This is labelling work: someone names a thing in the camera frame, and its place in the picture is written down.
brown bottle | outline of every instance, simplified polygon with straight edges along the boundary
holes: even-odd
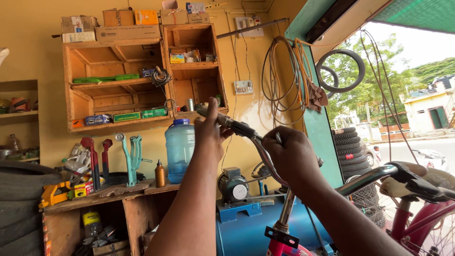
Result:
[[[166,177],[164,173],[163,164],[158,159],[157,167],[155,168],[155,182],[157,183],[157,188],[166,186]]]

building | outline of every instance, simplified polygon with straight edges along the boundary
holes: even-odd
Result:
[[[453,128],[455,77],[447,76],[425,88],[410,91],[411,98],[400,100],[414,133]]]

yellow tool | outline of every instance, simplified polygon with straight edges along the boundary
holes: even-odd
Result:
[[[40,209],[68,200],[68,192],[72,189],[69,181],[46,185],[43,188],[44,193],[41,196],[41,203],[38,205]]]

blue box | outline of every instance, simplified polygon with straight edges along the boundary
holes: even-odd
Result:
[[[108,114],[86,117],[87,126],[111,123],[111,121],[112,121],[112,116],[108,115]]]

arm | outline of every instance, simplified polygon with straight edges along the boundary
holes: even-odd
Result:
[[[280,133],[283,146],[277,143],[276,132]],[[277,127],[264,137],[262,144],[278,174],[314,212],[343,255],[411,255],[330,187],[304,133]]]
[[[196,145],[177,196],[154,235],[146,256],[216,255],[215,200],[221,143],[232,135],[216,123],[217,101],[195,122]]]

